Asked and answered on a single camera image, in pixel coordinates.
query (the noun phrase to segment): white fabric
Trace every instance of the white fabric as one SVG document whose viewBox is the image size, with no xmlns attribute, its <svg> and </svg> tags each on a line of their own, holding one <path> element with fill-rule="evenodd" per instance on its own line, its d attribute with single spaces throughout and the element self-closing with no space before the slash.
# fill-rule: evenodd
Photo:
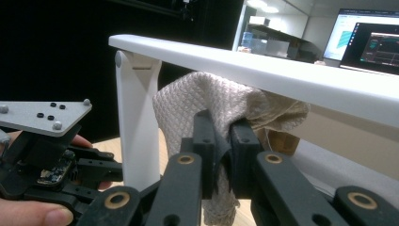
<svg viewBox="0 0 399 226">
<path fill-rule="evenodd" d="M 164 87 L 154 96 L 153 107 L 169 157 L 180 151 L 182 137 L 192 137 L 194 115 L 201 110 L 210 110 L 215 131 L 224 138 L 230 125 L 243 118 L 254 130 L 288 131 L 303 122 L 310 110 L 308 104 L 209 73 L 190 73 Z M 224 170 L 219 173 L 218 194 L 202 201 L 205 224 L 232 225 L 238 201 L 228 190 Z"/>
</svg>

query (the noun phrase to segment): screw hole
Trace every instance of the screw hole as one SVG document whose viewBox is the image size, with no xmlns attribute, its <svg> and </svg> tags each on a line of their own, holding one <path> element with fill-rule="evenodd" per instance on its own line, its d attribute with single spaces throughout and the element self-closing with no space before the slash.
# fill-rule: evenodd
<svg viewBox="0 0 399 226">
<path fill-rule="evenodd" d="M 348 193 L 348 199 L 353 204 L 363 209 L 374 210 L 378 207 L 376 201 L 368 195 L 359 192 Z"/>
<path fill-rule="evenodd" d="M 177 226 L 180 224 L 180 218 L 176 215 L 168 215 L 164 218 L 164 226 Z"/>
<path fill-rule="evenodd" d="M 278 163 L 281 163 L 281 162 L 282 162 L 282 158 L 281 158 L 280 156 L 278 156 L 278 155 L 275 155 L 275 154 L 268 154 L 268 155 L 265 157 L 265 160 L 266 160 L 267 162 L 273 163 L 273 164 L 278 164 Z"/>
<path fill-rule="evenodd" d="M 323 215 L 315 214 L 311 217 L 311 220 L 318 226 L 329 226 L 331 225 L 331 222 L 329 221 L 328 218 L 326 218 Z"/>
<path fill-rule="evenodd" d="M 183 155 L 179 157 L 177 161 L 180 164 L 191 164 L 192 162 L 194 162 L 194 158 L 189 155 Z"/>
<path fill-rule="evenodd" d="M 119 209 L 130 200 L 130 195 L 124 191 L 118 191 L 109 195 L 105 200 L 105 207 L 108 209 Z"/>
</svg>

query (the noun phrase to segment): white mounting plate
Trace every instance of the white mounting plate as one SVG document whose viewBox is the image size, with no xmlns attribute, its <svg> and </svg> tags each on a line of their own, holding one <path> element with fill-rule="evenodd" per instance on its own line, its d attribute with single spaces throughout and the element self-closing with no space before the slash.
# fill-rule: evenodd
<svg viewBox="0 0 399 226">
<path fill-rule="evenodd" d="M 0 126 L 51 137 L 62 137 L 90 110 L 84 102 L 3 102 L 0 101 Z M 55 129 L 54 124 L 62 124 Z"/>
</svg>

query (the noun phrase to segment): human hand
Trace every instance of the human hand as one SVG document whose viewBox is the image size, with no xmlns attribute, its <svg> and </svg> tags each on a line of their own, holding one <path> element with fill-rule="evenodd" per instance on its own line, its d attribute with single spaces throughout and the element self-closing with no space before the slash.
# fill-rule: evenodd
<svg viewBox="0 0 399 226">
<path fill-rule="evenodd" d="M 9 133 L 11 142 L 20 135 L 21 132 Z M 85 138 L 77 135 L 73 145 L 91 148 L 92 144 Z M 106 189 L 111 186 L 111 182 L 103 182 L 99 189 Z M 34 202 L 34 201 L 7 201 L 0 199 L 0 226 L 12 225 L 48 225 L 64 226 L 72 223 L 73 213 L 63 205 Z"/>
</svg>

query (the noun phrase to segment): ceiling light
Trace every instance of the ceiling light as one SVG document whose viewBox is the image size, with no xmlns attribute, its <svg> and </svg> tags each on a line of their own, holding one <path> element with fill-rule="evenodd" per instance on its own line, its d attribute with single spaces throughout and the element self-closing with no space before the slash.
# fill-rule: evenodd
<svg viewBox="0 0 399 226">
<path fill-rule="evenodd" d="M 268 13 L 278 13 L 279 12 L 278 9 L 272 8 L 272 7 L 262 7 L 262 11 L 268 12 Z"/>
<path fill-rule="evenodd" d="M 267 7 L 267 4 L 261 0 L 248 0 L 247 4 L 250 7 L 254 7 L 254 8 L 266 8 Z"/>
</svg>

